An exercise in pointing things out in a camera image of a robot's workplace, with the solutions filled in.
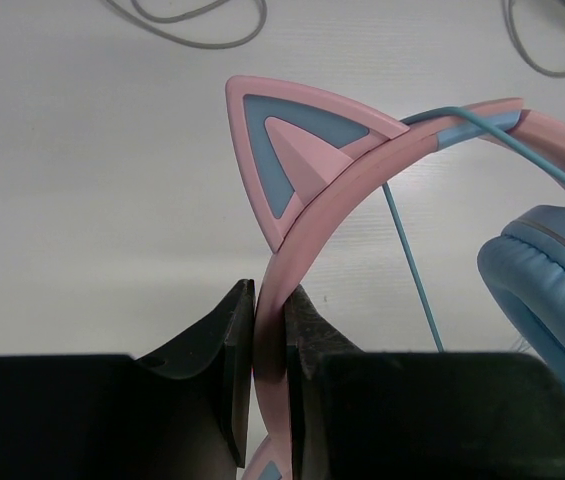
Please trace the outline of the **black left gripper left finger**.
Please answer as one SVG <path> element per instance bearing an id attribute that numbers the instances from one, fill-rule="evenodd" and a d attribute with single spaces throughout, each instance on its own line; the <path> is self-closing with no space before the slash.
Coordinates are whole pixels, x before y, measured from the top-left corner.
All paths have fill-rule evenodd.
<path id="1" fill-rule="evenodd" d="M 255 286 L 135 362 L 131 476 L 233 479 L 246 459 Z"/>

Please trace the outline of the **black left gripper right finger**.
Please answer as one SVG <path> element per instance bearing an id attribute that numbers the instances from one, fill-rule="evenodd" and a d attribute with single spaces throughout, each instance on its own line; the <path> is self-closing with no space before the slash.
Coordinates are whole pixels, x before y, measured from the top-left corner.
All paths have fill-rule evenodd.
<path id="1" fill-rule="evenodd" d="M 302 286 L 285 301 L 286 372 L 290 411 L 292 477 L 329 479 L 328 441 L 320 374 L 328 356 L 361 349 L 318 312 Z"/>

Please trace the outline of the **pink blue cat-ear headphones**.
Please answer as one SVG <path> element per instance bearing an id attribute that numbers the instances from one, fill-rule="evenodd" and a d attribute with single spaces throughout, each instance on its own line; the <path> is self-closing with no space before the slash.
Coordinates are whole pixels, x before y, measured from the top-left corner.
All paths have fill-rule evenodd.
<path id="1" fill-rule="evenodd" d="M 235 76 L 225 87 L 240 175 L 272 256 L 257 300 L 253 367 L 266 439 L 246 469 L 285 479 L 292 454 L 283 305 L 344 219 L 429 154 L 473 138 L 526 158 L 565 189 L 565 123 L 519 98 L 402 120 L 302 84 Z M 565 208 L 538 206 L 481 249 L 478 268 L 509 321 L 565 384 Z"/>

